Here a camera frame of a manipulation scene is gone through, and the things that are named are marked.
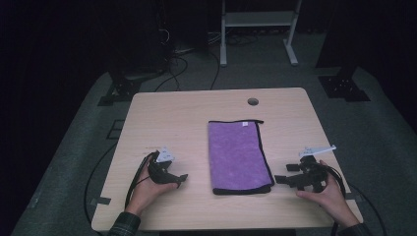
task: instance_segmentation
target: wooden table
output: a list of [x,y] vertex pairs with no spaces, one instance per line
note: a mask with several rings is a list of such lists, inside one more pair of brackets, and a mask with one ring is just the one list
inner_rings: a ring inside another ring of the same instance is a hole
[[[248,104],[249,98],[259,101]],[[162,147],[176,156],[174,175],[189,174],[180,189],[159,197],[142,216],[141,230],[201,230],[328,227],[332,220],[295,189],[274,185],[252,196],[216,196],[209,178],[208,121],[258,119],[272,175],[294,175],[304,147],[329,147],[316,112],[302,88],[174,91],[135,95],[115,151],[92,228],[106,231],[123,211],[126,193],[143,158]],[[316,155],[337,169],[332,151]],[[348,201],[362,221],[354,201]]]

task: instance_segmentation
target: white shelf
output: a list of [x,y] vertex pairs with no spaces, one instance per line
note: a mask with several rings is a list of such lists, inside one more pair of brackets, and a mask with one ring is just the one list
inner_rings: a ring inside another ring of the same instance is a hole
[[240,12],[226,13],[226,27],[291,26],[294,12]]

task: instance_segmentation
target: human hand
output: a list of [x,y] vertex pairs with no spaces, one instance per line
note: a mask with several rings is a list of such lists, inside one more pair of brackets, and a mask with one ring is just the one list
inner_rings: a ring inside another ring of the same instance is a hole
[[153,159],[150,157],[147,163],[144,165],[139,178],[137,180],[137,186],[132,194],[132,198],[126,207],[125,211],[141,216],[144,209],[149,206],[159,195],[166,193],[170,190],[176,189],[178,185],[176,183],[169,184],[155,184],[150,178],[148,173],[149,162]]
[[342,227],[351,227],[359,224],[359,220],[353,214],[346,203],[340,188],[333,176],[328,174],[325,189],[320,193],[297,191],[296,195],[302,199],[310,200],[320,205]]

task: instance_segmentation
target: table hole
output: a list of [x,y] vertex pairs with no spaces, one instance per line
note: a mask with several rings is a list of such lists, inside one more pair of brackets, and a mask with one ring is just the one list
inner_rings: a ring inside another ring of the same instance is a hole
[[256,99],[256,98],[253,98],[253,97],[251,97],[251,98],[249,98],[248,99],[248,104],[250,104],[250,105],[252,105],[252,106],[256,106],[256,105],[258,105],[260,102]]

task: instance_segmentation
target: towel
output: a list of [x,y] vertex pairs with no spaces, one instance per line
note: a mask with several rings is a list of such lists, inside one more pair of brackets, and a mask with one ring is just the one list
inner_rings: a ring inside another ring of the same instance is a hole
[[274,181],[262,148],[259,120],[208,122],[208,155],[215,195],[270,192]]

